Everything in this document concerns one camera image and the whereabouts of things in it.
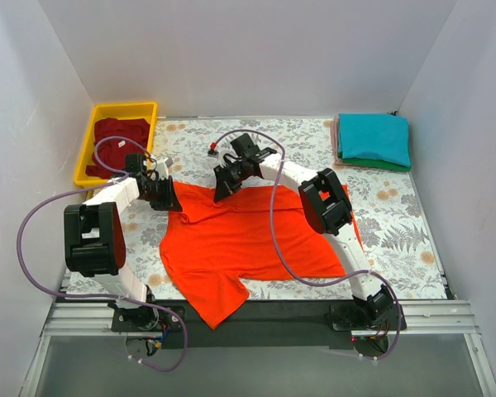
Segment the patterned fabric surface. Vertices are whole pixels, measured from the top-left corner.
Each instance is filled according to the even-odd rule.
[[[214,187],[212,168],[216,161],[207,157],[209,144],[223,132],[251,128],[266,132],[287,151],[287,159],[304,167],[322,170],[328,166],[348,184],[357,216],[365,253],[372,268],[386,277],[401,299],[445,299],[441,275],[433,254],[409,174],[355,168],[334,164],[330,120],[159,120],[156,124],[155,155],[174,160],[174,180]],[[231,148],[227,142],[219,144]],[[271,146],[259,136],[252,139],[260,147]],[[251,178],[243,186],[272,184]],[[122,214],[126,240],[126,263],[147,283],[157,299],[183,299],[165,272],[158,245],[167,230],[167,213],[155,212],[149,204],[136,201]],[[302,285],[295,280],[242,280],[251,299],[350,299],[348,282],[327,288]],[[104,292],[103,288],[79,273],[73,273],[68,291],[76,294]]]

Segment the gray floor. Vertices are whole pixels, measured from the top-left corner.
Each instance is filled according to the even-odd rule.
[[[160,374],[128,361],[122,337],[52,337],[36,395],[482,395],[463,335],[404,335],[377,366],[323,350],[194,348],[177,371]],[[153,361],[178,354],[158,352]]]

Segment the yellow bin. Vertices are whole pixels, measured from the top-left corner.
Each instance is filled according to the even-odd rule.
[[[79,156],[79,162],[75,168],[74,182],[78,186],[90,188],[99,184],[107,183],[106,179],[98,178],[97,176],[86,175],[86,166],[93,165],[93,126],[99,120],[104,118],[114,117],[120,120],[132,120],[136,118],[144,118],[150,124],[149,140],[147,141],[147,151],[151,153],[153,140],[155,136],[156,112],[158,105],[156,102],[138,102],[138,103],[107,103],[97,105],[93,108],[88,130],[83,141],[83,148]]]

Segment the white enclosure wall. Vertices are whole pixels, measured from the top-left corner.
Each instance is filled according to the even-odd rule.
[[[397,110],[455,0],[40,0],[95,103],[160,114]]]
[[[18,395],[51,299],[21,273],[15,254],[26,213],[73,188],[92,102],[36,0],[0,0],[0,396]],[[55,288],[64,269],[62,200],[28,227],[26,258]]]
[[[496,1],[459,1],[401,107],[446,275],[496,376]]]

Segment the green towel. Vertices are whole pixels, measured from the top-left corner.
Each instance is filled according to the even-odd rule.
[[[405,167],[395,163],[390,163],[384,160],[369,160],[369,159],[341,159],[341,162],[348,165],[359,165],[360,167],[382,168],[390,171],[409,172],[412,167]]]

